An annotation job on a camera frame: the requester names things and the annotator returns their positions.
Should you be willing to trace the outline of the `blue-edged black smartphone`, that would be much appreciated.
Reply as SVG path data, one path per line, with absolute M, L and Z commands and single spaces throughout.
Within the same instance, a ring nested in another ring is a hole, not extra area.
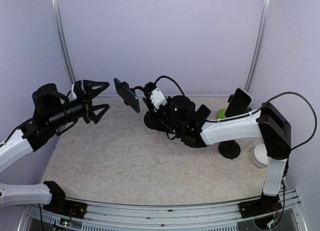
M 123 99 L 123 102 L 130 106 L 136 113 L 140 113 L 140 103 L 138 96 L 132 91 L 129 84 L 126 81 L 120 81 L 118 78 L 114 78 L 114 86 L 116 93 Z

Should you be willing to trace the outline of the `black gooseneck phone stand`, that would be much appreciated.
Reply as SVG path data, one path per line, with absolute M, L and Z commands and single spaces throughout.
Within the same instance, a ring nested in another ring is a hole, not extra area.
M 175 135 L 177 133 L 176 124 L 169 121 L 170 98 L 165 97 L 161 90 L 153 82 L 148 82 L 144 86 L 131 88 L 125 81 L 115 85 L 117 94 L 123 102 L 131 107 L 136 113 L 141 112 L 139 98 L 136 91 L 142 91 L 144 97 L 142 101 L 147 107 L 144 115 L 144 124 L 156 131 Z

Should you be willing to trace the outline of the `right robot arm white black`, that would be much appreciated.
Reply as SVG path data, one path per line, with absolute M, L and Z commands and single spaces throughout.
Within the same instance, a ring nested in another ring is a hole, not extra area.
M 188 97 L 144 97 L 148 111 L 145 125 L 152 130 L 172 134 L 190 148 L 205 148 L 217 143 L 246 138 L 262 138 L 267 154 L 267 171 L 262 197 L 256 201 L 256 209 L 266 213 L 275 203 L 285 176 L 286 163 L 292 151 L 291 125 L 271 104 L 264 103 L 260 110 L 235 117 L 208 120 L 211 113 Z

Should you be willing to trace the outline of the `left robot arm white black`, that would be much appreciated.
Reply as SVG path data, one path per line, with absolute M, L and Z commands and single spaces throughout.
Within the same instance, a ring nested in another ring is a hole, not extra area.
M 110 86 L 109 82 L 78 80 L 70 90 L 73 99 L 47 83 L 32 94 L 32 118 L 18 125 L 0 144 L 0 170 L 3 172 L 21 158 L 42 148 L 54 136 L 61 136 L 79 119 L 97 124 L 110 108 L 109 104 L 93 105 L 93 99 Z M 53 207 L 63 214 L 70 209 L 63 189 L 54 181 L 38 184 L 0 185 L 0 206 L 39 204 Z

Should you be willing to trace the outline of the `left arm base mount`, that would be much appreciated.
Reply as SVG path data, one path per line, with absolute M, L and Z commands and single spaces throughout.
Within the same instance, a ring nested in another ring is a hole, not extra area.
M 49 188 L 51 200 L 44 204 L 43 209 L 55 214 L 83 220 L 87 210 L 87 204 L 66 198 L 66 193 L 55 181 L 44 181 Z

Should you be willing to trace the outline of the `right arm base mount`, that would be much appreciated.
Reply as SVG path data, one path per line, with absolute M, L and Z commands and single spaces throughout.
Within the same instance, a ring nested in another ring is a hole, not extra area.
M 242 219 L 260 216 L 282 209 L 279 194 L 268 196 L 261 194 L 260 198 L 243 201 L 238 204 Z

